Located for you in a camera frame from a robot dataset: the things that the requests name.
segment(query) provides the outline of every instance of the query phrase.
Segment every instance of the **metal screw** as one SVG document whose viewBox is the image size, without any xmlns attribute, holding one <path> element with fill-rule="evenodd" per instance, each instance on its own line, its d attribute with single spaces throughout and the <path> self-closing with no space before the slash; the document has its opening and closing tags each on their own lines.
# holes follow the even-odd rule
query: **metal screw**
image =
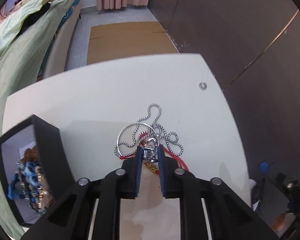
<svg viewBox="0 0 300 240">
<path fill-rule="evenodd" d="M 115 171 L 115 174 L 117 174 L 118 176 L 122 176 L 126 173 L 125 169 L 117 169 Z"/>
<path fill-rule="evenodd" d="M 185 173 L 185 170 L 182 169 L 182 168 L 177 168 L 174 170 L 174 173 L 177 174 L 177 175 L 182 175 Z"/>
<path fill-rule="evenodd" d="M 87 178 L 79 179 L 79 185 L 80 185 L 80 186 L 84 186 L 84 185 L 86 185 L 88 182 L 89 182 L 89 180 L 88 180 Z"/>
<path fill-rule="evenodd" d="M 212 180 L 211 180 L 211 182 L 214 184 L 214 185 L 221 185 L 221 183 L 222 183 L 222 180 L 221 179 L 219 179 L 219 178 L 213 178 Z"/>
<path fill-rule="evenodd" d="M 206 83 L 206 82 L 200 82 L 199 87 L 200 87 L 202 90 L 206 90 L 206 89 L 207 89 L 207 83 Z"/>
</svg>

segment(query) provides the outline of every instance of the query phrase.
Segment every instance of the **cardboard sheet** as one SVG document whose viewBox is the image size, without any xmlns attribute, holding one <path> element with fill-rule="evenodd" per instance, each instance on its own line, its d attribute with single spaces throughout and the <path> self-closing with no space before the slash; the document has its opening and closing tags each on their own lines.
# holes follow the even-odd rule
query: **cardboard sheet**
<svg viewBox="0 0 300 240">
<path fill-rule="evenodd" d="M 87 64 L 124 57 L 178 53 L 159 22 L 128 22 L 91 28 Z"/>
</svg>

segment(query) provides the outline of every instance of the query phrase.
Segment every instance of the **table top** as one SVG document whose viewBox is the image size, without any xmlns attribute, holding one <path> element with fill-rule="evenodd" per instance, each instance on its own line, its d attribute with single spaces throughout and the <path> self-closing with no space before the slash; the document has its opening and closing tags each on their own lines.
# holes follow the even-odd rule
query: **table top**
<svg viewBox="0 0 300 240">
<path fill-rule="evenodd" d="M 200 82 L 206 82 L 205 90 Z M 146 116 L 151 103 L 161 107 L 158 123 L 167 133 L 178 134 L 184 148 L 181 158 L 190 172 L 206 180 L 220 177 L 250 205 L 248 169 L 237 126 L 199 54 L 112 60 L 44 79 L 8 97 L 2 133 L 37 115 L 60 129 L 74 179 L 93 181 L 121 167 L 122 160 L 113 152 L 118 133 Z M 151 124 L 157 113 L 152 109 L 146 122 Z M 129 143 L 131 131 L 122 137 Z M 150 239 L 154 230 L 156 235 L 162 231 L 162 239 L 180 238 L 178 200 L 163 199 L 159 185 L 157 175 L 144 168 L 139 197 L 122 200 L 122 239 Z"/>
</svg>

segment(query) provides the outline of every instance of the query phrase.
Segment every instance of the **floor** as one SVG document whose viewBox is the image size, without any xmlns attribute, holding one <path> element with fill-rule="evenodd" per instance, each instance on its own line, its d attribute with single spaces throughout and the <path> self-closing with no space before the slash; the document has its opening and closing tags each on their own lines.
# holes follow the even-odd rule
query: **floor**
<svg viewBox="0 0 300 240">
<path fill-rule="evenodd" d="M 91 14 L 81 15 L 75 27 L 66 70 L 71 70 L 87 64 L 87 53 L 91 27 L 120 23 L 120 22 L 142 22 L 157 21 L 153 14 L 147 8 L 123 8 L 120 10 L 101 11 Z"/>
</svg>

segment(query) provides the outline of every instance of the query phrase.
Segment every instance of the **black box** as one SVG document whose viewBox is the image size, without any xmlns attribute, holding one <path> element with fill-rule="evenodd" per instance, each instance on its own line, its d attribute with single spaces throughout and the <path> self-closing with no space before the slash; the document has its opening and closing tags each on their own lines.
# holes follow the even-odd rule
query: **black box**
<svg viewBox="0 0 300 240">
<path fill-rule="evenodd" d="M 29 227 L 39 215 L 28 207 L 26 200 L 8 198 L 8 185 L 18 169 L 17 162 L 27 148 L 37 146 L 39 164 L 55 200 L 74 184 L 68 161 L 62 146 L 59 129 L 36 115 L 11 128 L 0 137 L 0 180 L 9 206 L 22 226 Z"/>
</svg>

